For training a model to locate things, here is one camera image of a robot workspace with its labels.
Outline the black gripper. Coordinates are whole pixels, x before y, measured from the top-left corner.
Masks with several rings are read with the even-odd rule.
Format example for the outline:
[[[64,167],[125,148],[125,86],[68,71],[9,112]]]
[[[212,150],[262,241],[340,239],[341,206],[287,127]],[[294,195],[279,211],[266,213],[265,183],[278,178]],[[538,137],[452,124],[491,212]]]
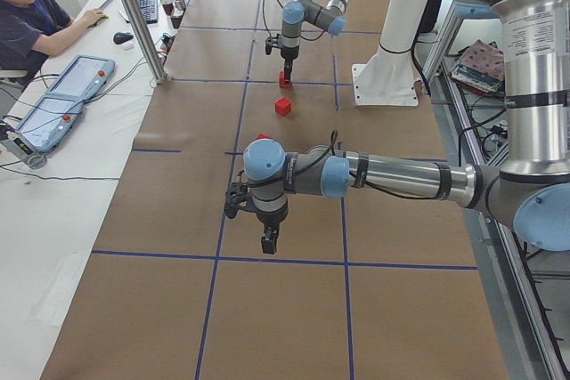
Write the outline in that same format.
[[[291,85],[291,75],[293,70],[294,60],[297,58],[297,47],[281,47],[281,57],[285,60],[283,66],[283,82]]]
[[[283,222],[289,213],[287,206],[266,212],[259,211],[256,213],[257,219],[264,225],[264,234],[261,238],[261,247],[264,254],[274,255],[277,250],[278,232],[281,222]]]

